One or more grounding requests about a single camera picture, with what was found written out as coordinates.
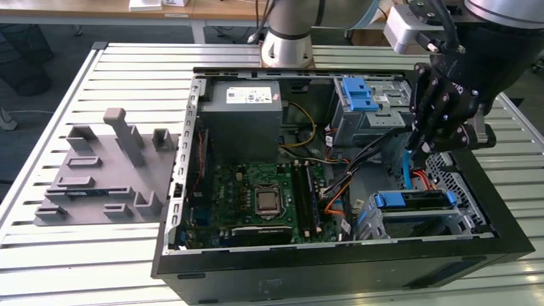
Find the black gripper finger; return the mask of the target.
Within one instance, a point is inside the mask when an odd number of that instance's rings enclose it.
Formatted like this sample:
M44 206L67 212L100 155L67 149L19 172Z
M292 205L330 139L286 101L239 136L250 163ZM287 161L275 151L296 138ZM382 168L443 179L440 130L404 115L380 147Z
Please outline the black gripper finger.
M468 144L464 138L466 121L478 112L478 98L470 94L458 94L443 91L440 106L442 114L438 116L432 138L423 144L423 151L428 155L464 148Z
M407 150L412 153L415 166L423 166L428 153L423 151L423 144L432 138L438 116L442 114L442 94L447 85L444 77L427 63L418 62L414 66L412 93L410 110L414 113L412 134L407 142Z

